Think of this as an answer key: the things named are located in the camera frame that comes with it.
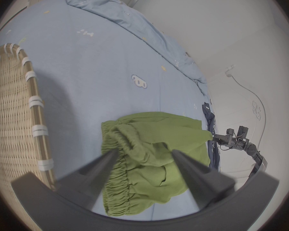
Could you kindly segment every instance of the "blue bed sheet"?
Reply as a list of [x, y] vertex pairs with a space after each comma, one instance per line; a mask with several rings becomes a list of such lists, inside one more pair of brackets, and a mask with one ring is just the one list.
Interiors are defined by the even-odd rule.
[[[123, 12], [131, 18], [130, 23], [131, 11], [127, 11], [129, 15]], [[164, 52], [162, 56], [158, 47], [150, 45], [154, 36], [143, 35], [147, 41], [103, 16], [69, 6], [66, 0], [37, 3], [1, 30], [0, 45], [19, 44], [33, 63], [45, 102], [57, 178], [101, 155], [100, 125], [107, 120], [162, 111], [201, 120], [202, 128], [207, 129], [201, 107], [208, 100], [203, 94], [206, 84], [196, 64], [184, 58], [182, 49], [181, 58], [174, 59], [179, 67], [173, 65], [170, 53]], [[197, 86], [198, 79], [202, 92]], [[93, 211], [105, 215], [100, 201], [101, 198]], [[170, 201], [158, 209], [164, 208], [164, 215], [169, 212], [172, 218], [176, 205], [188, 201], [191, 205], [184, 214], [198, 211], [188, 192], [176, 196], [173, 205]], [[156, 216], [158, 213], [152, 206], [139, 215], [121, 218], [163, 219], [164, 216]]]

